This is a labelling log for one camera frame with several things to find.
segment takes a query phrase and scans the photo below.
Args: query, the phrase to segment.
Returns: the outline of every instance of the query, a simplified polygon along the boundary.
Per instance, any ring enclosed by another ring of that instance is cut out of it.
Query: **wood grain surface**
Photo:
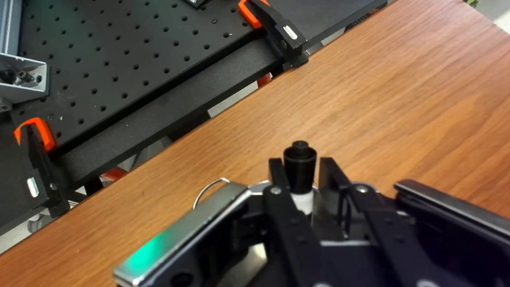
[[[202,187],[267,179],[297,139],[386,194],[412,178],[510,217],[509,51],[460,1],[399,0],[2,254],[0,285],[114,286]]]

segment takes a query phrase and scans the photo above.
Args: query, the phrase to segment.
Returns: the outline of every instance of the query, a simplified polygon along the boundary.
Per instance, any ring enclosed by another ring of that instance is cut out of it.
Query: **black optical breadboard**
[[[14,124],[46,120],[58,147],[86,139],[248,41],[238,1],[24,2],[18,53],[48,63],[50,85]]]

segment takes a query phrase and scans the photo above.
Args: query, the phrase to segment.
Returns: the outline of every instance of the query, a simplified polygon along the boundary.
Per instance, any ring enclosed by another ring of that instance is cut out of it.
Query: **metal ring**
[[[213,186],[216,183],[221,182],[221,181],[226,182],[226,183],[230,183],[230,181],[228,179],[224,178],[224,177],[220,177],[220,178],[218,178],[216,180],[211,181],[208,185],[206,185],[204,188],[202,188],[202,190],[196,196],[195,202],[193,203],[193,209],[195,209],[196,205],[198,204],[198,201],[200,200],[202,195],[207,191],[207,189],[211,188],[211,186]]]

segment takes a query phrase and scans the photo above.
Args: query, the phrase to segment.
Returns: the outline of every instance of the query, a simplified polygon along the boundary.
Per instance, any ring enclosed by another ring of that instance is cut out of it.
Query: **floor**
[[[509,0],[480,0],[480,3],[477,5],[476,10],[478,10],[481,14],[483,14],[489,20],[493,21],[497,26],[499,26],[500,28],[502,28],[503,30],[510,34]],[[330,41],[339,37],[342,33],[343,30],[331,35],[330,37],[324,39],[322,41],[322,44],[326,45]],[[309,50],[310,54],[318,50],[319,48],[320,45],[318,45],[317,47],[313,47],[311,50]],[[248,85],[247,87],[235,93],[228,99],[211,108],[209,110],[210,116],[211,117],[216,116],[217,114],[221,113],[229,106],[243,99],[245,96],[249,95],[256,89],[257,89],[256,83]],[[133,156],[132,158],[123,162],[120,166],[129,170],[137,165],[140,165],[146,159],[151,158],[152,156],[156,155],[161,150],[163,150],[164,147],[167,146],[168,144],[169,142],[165,141],[155,142],[153,145],[151,145],[149,148],[143,151],[143,156],[139,157]],[[27,229],[27,224],[28,223],[25,222],[13,228],[11,231],[5,233],[4,235],[0,236],[0,254],[30,235]]]

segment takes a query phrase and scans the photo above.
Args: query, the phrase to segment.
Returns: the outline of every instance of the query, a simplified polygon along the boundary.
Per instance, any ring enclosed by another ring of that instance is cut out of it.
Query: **black cap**
[[[290,192],[306,194],[312,190],[317,152],[303,140],[295,141],[284,151],[284,164]]]

